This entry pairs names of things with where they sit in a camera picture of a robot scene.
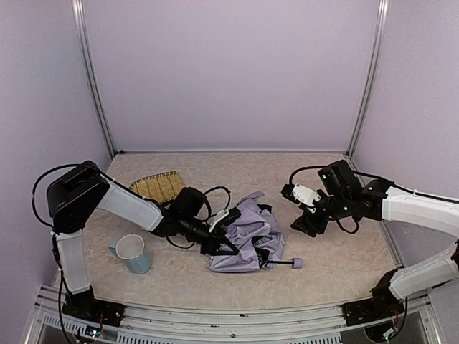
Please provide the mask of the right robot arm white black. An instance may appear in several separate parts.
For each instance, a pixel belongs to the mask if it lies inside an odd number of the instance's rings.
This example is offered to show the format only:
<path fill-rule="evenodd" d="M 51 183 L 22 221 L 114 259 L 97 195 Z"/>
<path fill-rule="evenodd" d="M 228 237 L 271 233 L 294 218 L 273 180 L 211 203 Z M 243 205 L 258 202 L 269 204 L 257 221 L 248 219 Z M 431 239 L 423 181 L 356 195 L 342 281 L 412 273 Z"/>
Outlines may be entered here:
<path fill-rule="evenodd" d="M 297 204 L 302 215 L 291 228 L 316 237 L 325 232 L 328 223 L 340 224 L 350 218 L 355 224 L 362 219 L 398 221 L 440 231 L 458 238 L 458 200 L 420 193 L 398 186 L 395 182 L 372 176 L 362 185 L 360 172 L 347 161 L 316 166 L 322 189 L 294 183 L 289 179 L 282 196 Z M 372 289 L 369 299 L 344 306 L 352 316 L 378 319 L 404 312 L 410 295 L 458 278 L 458 244 L 411 267 L 393 269 L 384 274 Z"/>

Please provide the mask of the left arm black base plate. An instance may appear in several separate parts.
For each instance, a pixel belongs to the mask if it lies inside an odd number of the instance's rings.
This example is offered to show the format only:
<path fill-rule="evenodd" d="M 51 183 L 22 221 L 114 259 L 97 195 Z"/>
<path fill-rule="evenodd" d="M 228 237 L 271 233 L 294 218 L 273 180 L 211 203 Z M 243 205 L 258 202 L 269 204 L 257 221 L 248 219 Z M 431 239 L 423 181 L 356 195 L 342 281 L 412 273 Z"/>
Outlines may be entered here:
<path fill-rule="evenodd" d="M 123 319 L 125 306 L 117 302 L 98 299 L 66 301 L 62 313 L 80 320 L 99 325 L 119 327 Z"/>

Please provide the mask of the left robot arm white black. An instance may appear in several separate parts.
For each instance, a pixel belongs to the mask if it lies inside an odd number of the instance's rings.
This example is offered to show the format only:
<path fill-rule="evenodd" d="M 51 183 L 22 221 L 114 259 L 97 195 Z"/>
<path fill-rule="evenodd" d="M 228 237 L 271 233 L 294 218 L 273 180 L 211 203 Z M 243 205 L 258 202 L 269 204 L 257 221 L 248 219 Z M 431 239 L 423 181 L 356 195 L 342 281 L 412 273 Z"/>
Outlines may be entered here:
<path fill-rule="evenodd" d="M 67 172 L 51 182 L 46 190 L 51 218 L 47 226 L 52 230 L 55 259 L 73 303 L 94 299 L 86 271 L 82 234 L 96 210 L 129 221 L 157 237 L 181 235 L 200 245 L 203 255 L 217 257 L 239 252 L 227 238 L 219 220 L 208 225 L 198 219 L 201 208 L 210 205 L 207 195 L 195 188 L 184 187 L 174 200 L 161 204 L 117 182 L 92 161 L 52 168 L 37 181 L 60 169 Z"/>

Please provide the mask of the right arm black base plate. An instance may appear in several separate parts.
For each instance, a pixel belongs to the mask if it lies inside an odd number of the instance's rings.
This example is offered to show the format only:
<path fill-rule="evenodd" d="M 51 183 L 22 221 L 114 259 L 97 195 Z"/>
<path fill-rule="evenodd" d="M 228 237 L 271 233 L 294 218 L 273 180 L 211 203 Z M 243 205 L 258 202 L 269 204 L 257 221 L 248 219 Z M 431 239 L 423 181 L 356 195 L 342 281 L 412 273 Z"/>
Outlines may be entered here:
<path fill-rule="evenodd" d="M 400 315 L 404 312 L 403 302 L 395 300 L 387 304 L 373 298 L 347 302 L 341 306 L 347 326 L 371 323 L 381 319 Z"/>

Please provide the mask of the lilac folding umbrella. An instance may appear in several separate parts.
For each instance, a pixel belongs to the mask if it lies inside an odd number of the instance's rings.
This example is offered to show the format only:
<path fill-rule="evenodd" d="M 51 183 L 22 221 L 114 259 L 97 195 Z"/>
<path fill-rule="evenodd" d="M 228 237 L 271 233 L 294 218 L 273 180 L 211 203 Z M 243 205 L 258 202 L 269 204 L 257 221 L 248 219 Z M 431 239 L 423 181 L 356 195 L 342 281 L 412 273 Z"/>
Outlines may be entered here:
<path fill-rule="evenodd" d="M 210 270 L 218 273 L 248 273 L 270 270 L 278 265 L 301 269 L 303 260 L 283 260 L 285 240 L 279 224 L 272 215 L 272 207 L 259 204 L 262 191 L 251 193 L 236 205 L 240 216 L 225 226 L 226 237 L 237 249 L 235 255 L 210 257 Z"/>

